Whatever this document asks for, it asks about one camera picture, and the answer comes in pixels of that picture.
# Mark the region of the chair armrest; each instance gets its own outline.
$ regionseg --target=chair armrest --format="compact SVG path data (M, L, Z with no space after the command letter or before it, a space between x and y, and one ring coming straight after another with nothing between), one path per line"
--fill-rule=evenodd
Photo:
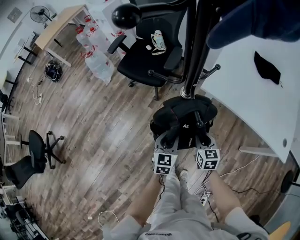
M126 35L120 35L118 36L113 42L112 44L109 46L109 48L107 49L107 52L110 54L113 54L117 48L121 48L124 52L128 52L129 48L123 43L123 41L125 40L127 36Z
M179 64L182 56L182 48L174 47L170 53L167 61L165 62L164 69L167 71L173 71Z

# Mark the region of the white cable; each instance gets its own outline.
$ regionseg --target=white cable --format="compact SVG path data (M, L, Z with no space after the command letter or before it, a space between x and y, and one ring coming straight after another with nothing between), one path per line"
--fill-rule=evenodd
M116 219L117 219L117 221L118 221L118 223L119 223L119 220L118 220L117 216L114 214L113 211L104 211L104 212L100 212L100 213L99 213L99 216L98 216L98 222L99 222L100 215L101 215L102 213L106 213L106 212L111 212L111 213L116 217Z
M36 97L34 97L34 89L33 88L34 88L35 84L33 83L33 79L29 78L29 77L28 77L28 79L31 80L31 91L32 91L32 95L33 95L33 100L35 101L35 105L39 105L42 102L38 101L38 103L37 103L37 98L40 98L40 97L38 97L38 95Z
M258 155L256 158L254 158L251 162L249 162L249 163L246 164L245 166L240 167L240 168L238 168L238 169L236 169L236 170L234 170L234 171L232 171L232 172L225 173L225 174L221 175L220 177L224 177L224 176L229 175L229 174L231 174L231 173L235 173L236 171L238 171L238 170L240 170L240 169L242 169L242 168L244 168L244 167L247 167L250 163L252 163L252 162L254 162L255 160L257 160L260 156L261 156L261 155ZM198 191L199 191L201 188L203 188L203 186L200 186L200 187L194 192L193 195L197 195Z

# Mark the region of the plastic bottle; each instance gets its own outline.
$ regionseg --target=plastic bottle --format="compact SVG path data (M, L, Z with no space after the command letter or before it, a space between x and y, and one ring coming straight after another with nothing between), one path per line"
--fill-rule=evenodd
M84 33L87 34L90 31L90 28L96 26L96 22L92 21L90 15L85 16L84 19L85 19Z
M114 65L113 63L94 46L92 50L84 55L85 63L95 77L103 80L106 85L111 81Z
M100 30L99 26L91 27L90 31L87 33L90 43L95 46L98 50L103 53L107 52L107 49L110 46L108 38Z
M84 33L83 31L83 28L82 27L78 27L76 28L76 32L77 32L77 35L76 35L76 39L78 42L81 43L81 45L86 49L86 50L89 50L91 49L91 43L88 39L88 37L86 36L86 34Z

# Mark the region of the person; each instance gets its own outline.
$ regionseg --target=person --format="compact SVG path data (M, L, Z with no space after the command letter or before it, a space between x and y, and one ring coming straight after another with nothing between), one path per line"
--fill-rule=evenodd
M173 168L165 179L165 191L155 206L161 184L153 174L142 193L131 203L126 216L105 240L267 240L268 233L251 221L233 191L216 171L208 177L210 191L224 224L211 224L200 200L187 190L188 172L180 178ZM146 224L150 217L151 226Z

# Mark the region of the electric fan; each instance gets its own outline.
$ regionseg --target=electric fan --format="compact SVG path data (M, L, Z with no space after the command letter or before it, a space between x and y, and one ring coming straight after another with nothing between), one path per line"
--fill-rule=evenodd
M44 23L51 20L49 10L44 6L35 6L30 11L30 17L37 23Z

